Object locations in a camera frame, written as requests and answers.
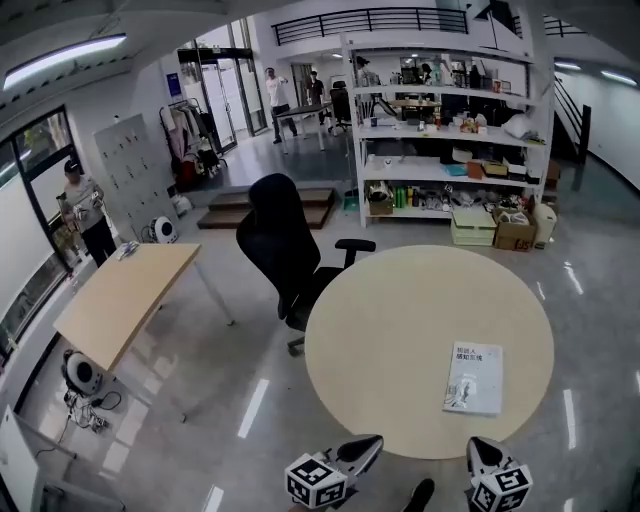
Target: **glass door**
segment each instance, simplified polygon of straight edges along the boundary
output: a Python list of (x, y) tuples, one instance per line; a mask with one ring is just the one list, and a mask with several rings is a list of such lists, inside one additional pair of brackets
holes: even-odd
[(223, 152), (238, 144), (232, 120), (232, 109), (225, 91), (225, 85), (228, 81), (225, 81), (226, 75), (223, 76), (223, 73), (226, 71), (226, 68), (221, 70), (220, 61), (202, 65), (205, 90), (220, 139), (220, 148)]
[(245, 113), (250, 135), (255, 135), (267, 127), (264, 115), (258, 77), (253, 59), (236, 59), (241, 78), (242, 93), (244, 94)]

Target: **wooden step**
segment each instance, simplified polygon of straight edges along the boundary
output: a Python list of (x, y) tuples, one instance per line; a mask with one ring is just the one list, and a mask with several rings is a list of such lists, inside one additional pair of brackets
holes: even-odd
[[(303, 206), (331, 206), (334, 191), (331, 188), (305, 188), (298, 190)], [(211, 211), (230, 211), (250, 209), (248, 192), (230, 192), (218, 195), (209, 205)]]
[[(328, 206), (304, 206), (304, 216), (307, 224), (311, 229), (322, 229), (333, 205)], [(200, 229), (237, 229), (251, 208), (246, 207), (244, 210), (235, 208), (231, 210), (213, 210), (207, 212), (204, 217), (198, 221)]]

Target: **black shoe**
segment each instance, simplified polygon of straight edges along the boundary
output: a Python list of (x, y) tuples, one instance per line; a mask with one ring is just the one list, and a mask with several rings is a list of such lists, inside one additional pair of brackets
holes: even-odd
[(424, 508), (431, 500), (435, 488), (436, 485), (430, 478), (420, 482), (413, 490), (413, 493), (411, 493), (411, 500), (409, 504), (402, 509), (402, 512), (424, 512)]

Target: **ceiling light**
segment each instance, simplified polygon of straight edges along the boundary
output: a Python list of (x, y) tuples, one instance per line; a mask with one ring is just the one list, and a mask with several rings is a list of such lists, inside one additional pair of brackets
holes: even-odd
[(564, 69), (574, 69), (576, 71), (580, 71), (581, 69), (577, 64), (571, 64), (570, 62), (556, 62), (556, 67)]
[(602, 73), (607, 78), (611, 78), (611, 80), (617, 80), (618, 82), (622, 82), (623, 84), (638, 85), (635, 80), (627, 76), (618, 75), (617, 73), (612, 73), (611, 71), (600, 71), (600, 73)]
[(57, 66), (58, 64), (62, 64), (63, 62), (68, 62), (91, 53), (115, 48), (126, 38), (126, 35), (120, 34), (117, 36), (103, 37), (102, 39), (92, 39), (91, 41), (74, 44), (72, 46), (60, 48), (59, 50), (55, 50), (51, 53), (41, 55), (35, 60), (10, 70), (7, 73), (6, 80), (4, 82), (4, 90), (6, 91), (10, 87), (13, 87), (17, 83), (26, 80), (36, 73)]

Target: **book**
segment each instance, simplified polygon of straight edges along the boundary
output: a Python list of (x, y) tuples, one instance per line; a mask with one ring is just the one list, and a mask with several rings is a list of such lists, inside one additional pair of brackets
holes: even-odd
[(502, 412), (502, 347), (454, 343), (442, 409), (485, 415)]

